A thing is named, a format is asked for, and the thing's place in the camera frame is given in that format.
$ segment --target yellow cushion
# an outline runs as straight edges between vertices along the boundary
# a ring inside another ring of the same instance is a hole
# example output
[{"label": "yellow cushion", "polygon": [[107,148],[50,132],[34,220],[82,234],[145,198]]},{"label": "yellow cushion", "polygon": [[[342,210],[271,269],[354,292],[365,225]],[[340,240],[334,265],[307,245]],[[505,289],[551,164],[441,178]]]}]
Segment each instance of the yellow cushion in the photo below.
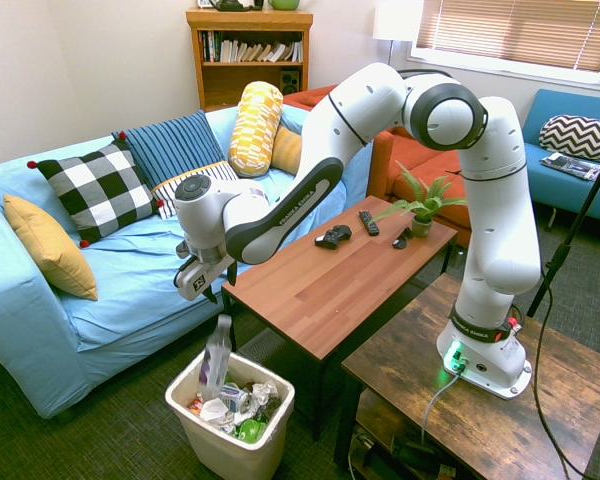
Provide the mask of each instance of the yellow cushion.
[{"label": "yellow cushion", "polygon": [[229,144],[229,164],[238,175],[267,173],[281,116],[280,90],[266,82],[252,82],[244,88]]},{"label": "yellow cushion", "polygon": [[4,212],[49,283],[78,297],[98,299],[96,279],[87,259],[51,215],[33,203],[7,194]]},{"label": "yellow cushion", "polygon": [[297,174],[301,150],[302,137],[280,125],[273,143],[271,167],[279,168],[293,175]]}]

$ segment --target blue striped pillow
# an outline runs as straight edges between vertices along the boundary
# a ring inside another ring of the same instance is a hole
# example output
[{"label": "blue striped pillow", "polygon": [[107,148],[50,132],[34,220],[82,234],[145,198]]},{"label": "blue striped pillow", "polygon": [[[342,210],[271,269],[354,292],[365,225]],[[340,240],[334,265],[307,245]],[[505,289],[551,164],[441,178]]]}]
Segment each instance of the blue striped pillow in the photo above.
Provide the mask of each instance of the blue striped pillow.
[{"label": "blue striped pillow", "polygon": [[[118,139],[121,132],[112,135]],[[204,110],[124,133],[133,160],[150,188],[181,173],[224,160]]]}]

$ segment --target white wall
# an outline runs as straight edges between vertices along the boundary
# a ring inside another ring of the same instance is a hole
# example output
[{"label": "white wall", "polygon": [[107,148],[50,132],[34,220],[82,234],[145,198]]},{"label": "white wall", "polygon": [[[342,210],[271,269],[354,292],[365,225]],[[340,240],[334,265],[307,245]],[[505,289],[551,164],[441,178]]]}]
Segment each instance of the white wall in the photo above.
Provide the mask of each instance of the white wall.
[{"label": "white wall", "polygon": [[[389,42],[371,37],[376,3],[300,0],[300,9],[314,14],[310,88],[387,61]],[[195,0],[0,0],[0,162],[195,112],[200,104],[185,19],[195,5]],[[404,47],[397,46],[394,67],[426,67],[406,62]],[[509,98],[521,120],[538,88],[579,90],[445,70],[479,97]]]}]

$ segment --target orange armchair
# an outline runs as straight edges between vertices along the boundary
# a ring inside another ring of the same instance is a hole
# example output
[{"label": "orange armchair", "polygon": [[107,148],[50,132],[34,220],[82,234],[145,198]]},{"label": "orange armchair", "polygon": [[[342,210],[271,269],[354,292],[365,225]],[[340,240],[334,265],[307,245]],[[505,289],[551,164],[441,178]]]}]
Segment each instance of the orange armchair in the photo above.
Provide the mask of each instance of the orange armchair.
[{"label": "orange armchair", "polygon": [[[336,85],[330,85],[292,93],[285,95],[283,101],[286,105],[311,110],[335,87]],[[403,127],[385,130],[374,139],[368,195],[388,201],[415,200],[413,190],[400,174],[402,170],[398,163],[407,167],[416,178],[429,185],[436,177],[446,176],[452,185],[445,196],[466,196],[457,152],[440,152],[427,148],[409,135]],[[469,245],[471,223],[466,205],[445,207],[436,220],[458,231],[458,245],[463,247]]]}]

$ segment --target light blue sofa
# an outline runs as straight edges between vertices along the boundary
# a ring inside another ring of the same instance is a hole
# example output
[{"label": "light blue sofa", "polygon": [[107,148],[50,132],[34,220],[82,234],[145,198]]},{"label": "light blue sofa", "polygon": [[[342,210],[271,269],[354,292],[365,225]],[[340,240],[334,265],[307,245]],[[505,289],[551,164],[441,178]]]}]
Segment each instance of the light blue sofa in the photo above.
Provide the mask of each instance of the light blue sofa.
[{"label": "light blue sofa", "polygon": [[[307,114],[285,106],[282,123],[299,132]],[[207,118],[226,155],[236,109],[208,113]],[[37,204],[78,242],[77,227],[54,191],[40,172],[27,168],[26,163],[84,155],[111,140],[100,138],[0,164],[0,363],[43,418],[74,405],[98,384],[222,308],[221,301],[214,305],[203,296],[188,302],[174,288],[173,277],[183,262],[175,253],[183,239],[175,216],[162,220],[154,215],[82,250],[96,278],[97,302],[50,286],[14,234],[3,215],[4,193]],[[298,225],[285,245],[365,197],[371,148],[368,145],[354,157],[342,181]],[[291,175],[272,169],[258,180],[274,201],[291,179]],[[245,268],[241,265],[239,272]],[[225,281],[221,277],[212,286],[218,298]]]},{"label": "light blue sofa", "polygon": [[[540,146],[540,129],[556,115],[581,115],[600,120],[600,97],[538,90],[522,128],[531,198],[555,208],[579,212],[593,182],[554,170],[540,162],[550,155]],[[600,190],[588,215],[600,219]]]}]

